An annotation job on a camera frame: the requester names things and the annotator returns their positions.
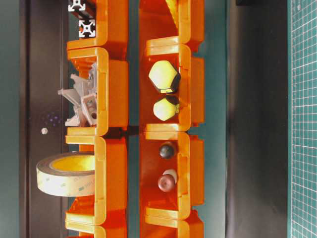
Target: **yellow tape core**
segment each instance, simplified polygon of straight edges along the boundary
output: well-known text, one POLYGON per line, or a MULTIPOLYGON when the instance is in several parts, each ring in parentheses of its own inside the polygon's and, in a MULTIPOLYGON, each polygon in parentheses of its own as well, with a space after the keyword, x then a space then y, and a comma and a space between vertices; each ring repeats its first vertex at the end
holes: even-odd
POLYGON ((51 163, 51 166, 60 171, 77 172, 95 170, 95 157, 93 155, 68 156, 51 163))

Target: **teal background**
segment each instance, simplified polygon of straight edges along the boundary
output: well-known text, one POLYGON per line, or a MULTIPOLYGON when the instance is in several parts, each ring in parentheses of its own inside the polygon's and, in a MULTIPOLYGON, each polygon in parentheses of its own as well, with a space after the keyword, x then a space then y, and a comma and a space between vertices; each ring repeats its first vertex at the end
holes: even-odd
POLYGON ((19 1, 1 1, 0 237, 19 237, 19 1))
POLYGON ((288 3, 288 235, 317 238, 317 2, 288 3))
POLYGON ((206 123, 192 128, 205 140, 205 205, 196 207, 205 237, 225 237, 226 188, 226 1, 205 0, 206 123))

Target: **gray plastic part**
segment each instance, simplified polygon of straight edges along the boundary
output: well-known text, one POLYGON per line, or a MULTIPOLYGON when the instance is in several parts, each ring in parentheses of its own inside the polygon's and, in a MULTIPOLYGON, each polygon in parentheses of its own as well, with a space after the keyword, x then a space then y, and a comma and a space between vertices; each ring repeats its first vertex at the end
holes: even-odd
POLYGON ((97 124, 97 100, 92 93, 81 98, 81 107, 89 125, 97 124))
POLYGON ((89 71, 88 87, 89 93, 97 93, 97 63, 94 63, 89 71))
POLYGON ((80 107, 80 96, 75 89, 60 89, 58 90, 58 94, 65 97, 73 105, 80 107))
POLYGON ((79 77, 76 74, 72 74, 70 78, 74 80, 74 89, 76 89, 80 97, 83 97, 88 94, 89 81, 87 79, 79 77))

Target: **grid lines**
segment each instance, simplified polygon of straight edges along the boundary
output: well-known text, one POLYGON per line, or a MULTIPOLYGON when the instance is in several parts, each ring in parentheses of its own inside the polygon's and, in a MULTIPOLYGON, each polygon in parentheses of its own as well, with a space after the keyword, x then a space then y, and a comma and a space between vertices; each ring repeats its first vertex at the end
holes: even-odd
POLYGON ((317 238, 317 0, 291 1, 291 237, 317 238))

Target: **black fabric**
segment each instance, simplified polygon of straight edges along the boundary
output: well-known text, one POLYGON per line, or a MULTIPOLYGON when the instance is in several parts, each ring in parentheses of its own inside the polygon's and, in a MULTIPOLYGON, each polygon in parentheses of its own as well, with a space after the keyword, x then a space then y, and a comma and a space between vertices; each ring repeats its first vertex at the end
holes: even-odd
POLYGON ((287 237, 287 0, 228 5, 227 238, 287 237))

